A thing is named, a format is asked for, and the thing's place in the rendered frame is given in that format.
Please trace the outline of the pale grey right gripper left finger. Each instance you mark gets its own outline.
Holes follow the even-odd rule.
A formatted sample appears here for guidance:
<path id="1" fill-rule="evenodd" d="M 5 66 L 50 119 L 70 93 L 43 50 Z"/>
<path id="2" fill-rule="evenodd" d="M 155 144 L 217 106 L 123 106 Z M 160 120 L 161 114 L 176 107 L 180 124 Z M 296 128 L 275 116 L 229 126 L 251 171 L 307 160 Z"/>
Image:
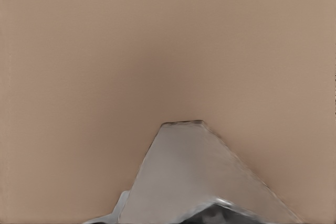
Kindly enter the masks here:
<path id="1" fill-rule="evenodd" d="M 97 217 L 94 219 L 90 219 L 83 224 L 118 224 L 119 216 L 125 206 L 125 203 L 129 197 L 129 190 L 123 191 L 110 214 L 105 216 Z"/>

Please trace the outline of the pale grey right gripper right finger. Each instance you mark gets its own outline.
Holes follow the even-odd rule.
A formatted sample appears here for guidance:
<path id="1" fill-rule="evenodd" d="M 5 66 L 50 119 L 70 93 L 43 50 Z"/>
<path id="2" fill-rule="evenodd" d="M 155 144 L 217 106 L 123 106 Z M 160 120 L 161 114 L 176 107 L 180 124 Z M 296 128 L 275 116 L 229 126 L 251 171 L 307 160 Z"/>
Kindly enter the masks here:
<path id="1" fill-rule="evenodd" d="M 130 189 L 120 223 L 179 223 L 212 205 L 261 223 L 300 222 L 204 121 L 162 124 Z"/>

